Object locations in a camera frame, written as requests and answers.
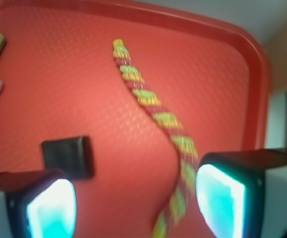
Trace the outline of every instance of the braided rope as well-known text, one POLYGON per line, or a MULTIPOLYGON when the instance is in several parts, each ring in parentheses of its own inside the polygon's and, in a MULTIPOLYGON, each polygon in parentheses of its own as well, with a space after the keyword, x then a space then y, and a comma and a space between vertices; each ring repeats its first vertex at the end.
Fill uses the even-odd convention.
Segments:
POLYGON ((169 136, 180 158, 180 176, 170 198, 158 215, 153 228, 153 237, 166 237, 167 232, 184 217, 190 196, 195 195, 196 171, 193 163, 198 154, 194 142, 184 131, 177 117, 165 108, 156 94, 145 84, 131 61, 122 40, 113 42, 113 55, 127 87, 136 96, 138 103, 169 136))

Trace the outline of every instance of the black square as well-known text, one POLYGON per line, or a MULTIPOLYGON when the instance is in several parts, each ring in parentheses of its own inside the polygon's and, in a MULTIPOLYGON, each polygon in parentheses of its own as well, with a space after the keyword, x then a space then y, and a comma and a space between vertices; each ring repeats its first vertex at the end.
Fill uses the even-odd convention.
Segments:
POLYGON ((63 170, 69 179, 89 179, 94 176, 88 136, 44 141, 41 146, 46 169, 63 170))

